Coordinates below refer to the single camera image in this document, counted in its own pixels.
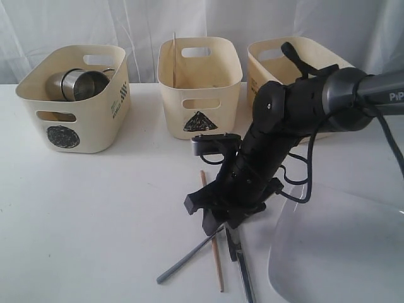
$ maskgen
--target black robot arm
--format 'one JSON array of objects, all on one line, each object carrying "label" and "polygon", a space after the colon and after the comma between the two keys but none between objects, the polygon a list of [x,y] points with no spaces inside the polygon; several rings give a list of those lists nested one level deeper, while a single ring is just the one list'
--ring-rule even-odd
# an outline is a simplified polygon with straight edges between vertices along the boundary
[{"label": "black robot arm", "polygon": [[[404,114],[404,71],[368,76],[356,68],[329,66],[316,70],[302,63],[290,44],[283,45],[282,51],[300,69],[302,77],[288,86],[269,81],[258,90],[252,124],[242,141],[236,134],[193,138],[194,152],[202,159],[215,153],[224,156],[216,179],[188,194],[184,203],[189,214],[203,209],[202,226],[208,235],[224,222],[236,228],[245,218],[263,211],[264,202],[274,193],[300,203],[310,199],[310,165],[304,199],[285,194],[282,183],[273,178],[287,155],[305,160],[290,154],[302,138],[311,137],[305,160],[311,162],[317,133],[357,131],[375,116]],[[398,153],[395,155],[404,174],[404,159],[400,150]]]}]

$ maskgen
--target white backdrop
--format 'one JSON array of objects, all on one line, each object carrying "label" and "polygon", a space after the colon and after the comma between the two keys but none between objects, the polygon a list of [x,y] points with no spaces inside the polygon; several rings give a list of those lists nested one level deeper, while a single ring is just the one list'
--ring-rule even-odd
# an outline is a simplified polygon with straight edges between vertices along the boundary
[{"label": "white backdrop", "polygon": [[404,68],[403,16],[403,0],[0,0],[0,83],[21,81],[70,44],[121,46],[131,82],[154,82],[173,31],[231,40],[244,74],[250,43],[286,35],[380,73]]}]

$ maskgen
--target stainless steel mug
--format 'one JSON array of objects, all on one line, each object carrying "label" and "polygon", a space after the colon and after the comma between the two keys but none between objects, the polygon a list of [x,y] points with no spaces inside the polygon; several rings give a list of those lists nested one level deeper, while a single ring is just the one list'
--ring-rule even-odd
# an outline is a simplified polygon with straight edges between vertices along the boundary
[{"label": "stainless steel mug", "polygon": [[80,101],[98,95],[108,83],[109,77],[100,71],[76,68],[49,77],[45,89],[51,100]]}]

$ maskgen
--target black circle sticker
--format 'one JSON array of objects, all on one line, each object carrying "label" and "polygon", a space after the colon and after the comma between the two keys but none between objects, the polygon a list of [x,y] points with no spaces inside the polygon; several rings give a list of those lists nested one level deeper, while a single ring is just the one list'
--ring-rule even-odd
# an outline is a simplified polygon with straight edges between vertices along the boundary
[{"label": "black circle sticker", "polygon": [[60,148],[73,148],[80,144],[77,133],[65,126],[51,126],[46,133],[49,141]]}]

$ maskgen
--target cream plastic basket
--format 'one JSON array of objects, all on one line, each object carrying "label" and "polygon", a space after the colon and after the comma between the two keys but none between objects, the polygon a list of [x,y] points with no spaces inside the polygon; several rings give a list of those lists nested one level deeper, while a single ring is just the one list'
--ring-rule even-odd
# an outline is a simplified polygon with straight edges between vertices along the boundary
[{"label": "cream plastic basket", "polygon": [[[85,56],[108,57],[110,65],[89,65]],[[115,69],[98,95],[75,102],[52,101],[45,90],[47,79],[73,68]],[[45,58],[16,88],[46,145],[59,152],[96,153],[109,147],[130,106],[125,51],[110,45],[70,45]]]},{"label": "cream plastic basket", "polygon": [[352,66],[329,49],[304,37],[283,37],[253,43],[248,47],[247,65],[247,99],[251,106],[257,91],[266,82],[272,80],[288,85],[301,76],[296,66],[283,55],[259,60],[260,54],[264,51],[279,50],[280,52],[280,47],[285,42],[290,42],[295,47],[300,58],[317,69],[325,68],[332,64],[338,64],[340,68]]},{"label": "cream plastic basket", "polygon": [[[207,56],[185,57],[184,49],[208,48]],[[233,129],[242,70],[233,44],[223,38],[178,38],[165,42],[158,81],[167,127],[179,139]]]}]

